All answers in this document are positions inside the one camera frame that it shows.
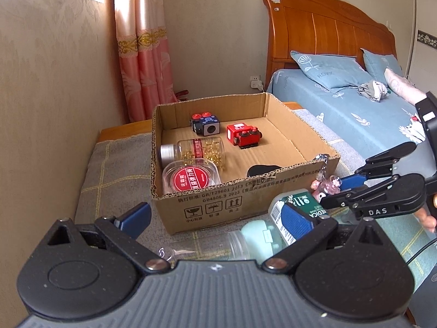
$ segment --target green label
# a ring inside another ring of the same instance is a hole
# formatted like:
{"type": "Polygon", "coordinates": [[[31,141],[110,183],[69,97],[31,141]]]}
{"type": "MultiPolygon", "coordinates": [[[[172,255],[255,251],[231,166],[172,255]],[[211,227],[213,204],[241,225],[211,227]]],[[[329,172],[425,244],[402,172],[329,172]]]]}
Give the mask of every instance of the green label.
{"type": "Polygon", "coordinates": [[[285,197],[283,201],[292,203],[313,218],[326,214],[326,210],[316,201],[316,199],[308,191],[290,195],[288,197],[285,197]]]}

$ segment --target pink curtain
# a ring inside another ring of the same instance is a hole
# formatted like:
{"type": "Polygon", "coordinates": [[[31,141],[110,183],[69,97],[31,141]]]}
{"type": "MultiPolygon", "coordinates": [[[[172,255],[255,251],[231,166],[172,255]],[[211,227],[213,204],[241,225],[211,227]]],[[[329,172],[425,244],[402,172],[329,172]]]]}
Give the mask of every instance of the pink curtain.
{"type": "Polygon", "coordinates": [[[177,102],[163,0],[114,0],[123,86],[131,122],[152,118],[158,104],[177,102]]]}

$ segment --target red lid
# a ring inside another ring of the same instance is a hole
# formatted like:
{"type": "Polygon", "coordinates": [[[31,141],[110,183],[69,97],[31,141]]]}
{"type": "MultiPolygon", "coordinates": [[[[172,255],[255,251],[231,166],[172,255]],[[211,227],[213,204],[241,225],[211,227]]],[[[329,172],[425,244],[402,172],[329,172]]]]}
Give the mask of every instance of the red lid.
{"type": "Polygon", "coordinates": [[[171,178],[171,186],[175,191],[202,189],[208,186],[210,176],[201,166],[185,166],[176,171],[171,178]]]}

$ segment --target gold curtain trim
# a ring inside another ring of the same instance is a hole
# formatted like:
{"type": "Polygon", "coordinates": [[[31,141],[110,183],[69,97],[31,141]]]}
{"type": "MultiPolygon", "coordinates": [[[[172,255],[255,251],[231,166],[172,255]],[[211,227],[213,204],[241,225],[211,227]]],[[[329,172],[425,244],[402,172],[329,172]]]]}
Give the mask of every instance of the gold curtain trim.
{"type": "Polygon", "coordinates": [[[160,40],[167,36],[165,28],[157,28],[154,30],[146,30],[139,36],[127,36],[124,39],[118,38],[119,56],[126,54],[137,53],[138,50],[150,48],[158,45],[160,40]]]}

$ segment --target das logo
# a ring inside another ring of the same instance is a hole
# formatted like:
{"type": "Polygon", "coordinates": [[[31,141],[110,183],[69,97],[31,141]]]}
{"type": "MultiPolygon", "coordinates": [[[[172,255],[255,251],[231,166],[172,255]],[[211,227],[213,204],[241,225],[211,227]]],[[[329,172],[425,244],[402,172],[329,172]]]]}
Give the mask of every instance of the das logo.
{"type": "Polygon", "coordinates": [[[369,210],[369,216],[371,217],[371,216],[376,216],[376,215],[383,215],[383,214],[385,214],[385,213],[387,213],[387,209],[376,209],[376,210],[373,210],[373,209],[370,209],[369,210]]]}

